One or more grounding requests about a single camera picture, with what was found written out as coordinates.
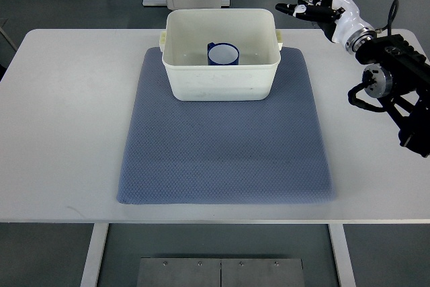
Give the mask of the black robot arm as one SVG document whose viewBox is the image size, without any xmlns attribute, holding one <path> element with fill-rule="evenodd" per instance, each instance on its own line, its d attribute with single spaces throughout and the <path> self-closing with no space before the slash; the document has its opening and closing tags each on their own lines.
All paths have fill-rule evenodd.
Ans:
<svg viewBox="0 0 430 287">
<path fill-rule="evenodd" d="M 349 90 L 351 105 L 386 112 L 398 126 L 400 146 L 429 156 L 429 64 L 401 35 L 356 32 L 346 50 L 365 65 L 361 83 Z"/>
</svg>

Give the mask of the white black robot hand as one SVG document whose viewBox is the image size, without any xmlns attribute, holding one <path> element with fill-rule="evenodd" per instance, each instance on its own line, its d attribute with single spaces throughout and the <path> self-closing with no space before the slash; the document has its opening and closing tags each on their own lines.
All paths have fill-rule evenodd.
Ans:
<svg viewBox="0 0 430 287">
<path fill-rule="evenodd" d="M 375 28 L 360 17 L 353 0 L 297 0 L 296 4 L 278 3 L 275 9 L 296 19 L 316 23 L 326 38 L 348 50 L 360 38 L 376 36 Z"/>
</svg>

